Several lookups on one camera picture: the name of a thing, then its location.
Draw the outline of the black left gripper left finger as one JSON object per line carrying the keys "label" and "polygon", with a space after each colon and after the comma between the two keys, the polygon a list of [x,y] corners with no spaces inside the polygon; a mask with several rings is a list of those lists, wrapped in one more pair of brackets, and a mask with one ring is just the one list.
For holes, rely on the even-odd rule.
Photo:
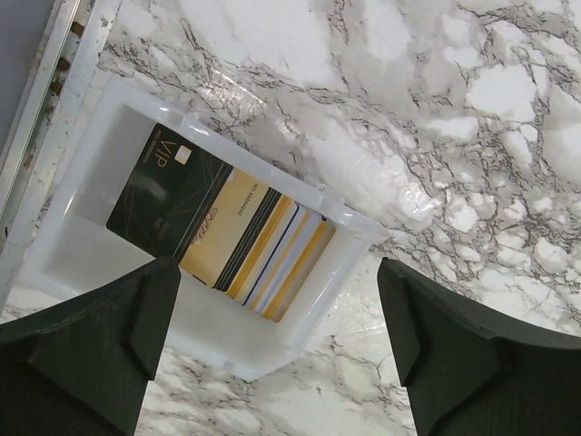
{"label": "black left gripper left finger", "polygon": [[2,434],[134,434],[180,280],[162,258],[2,323]]}

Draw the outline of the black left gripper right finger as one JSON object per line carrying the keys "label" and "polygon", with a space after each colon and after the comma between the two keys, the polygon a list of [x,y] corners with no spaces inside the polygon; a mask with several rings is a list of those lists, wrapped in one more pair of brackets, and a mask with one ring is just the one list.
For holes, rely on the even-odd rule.
{"label": "black left gripper right finger", "polygon": [[385,258],[379,297],[419,435],[577,435],[580,339]]}

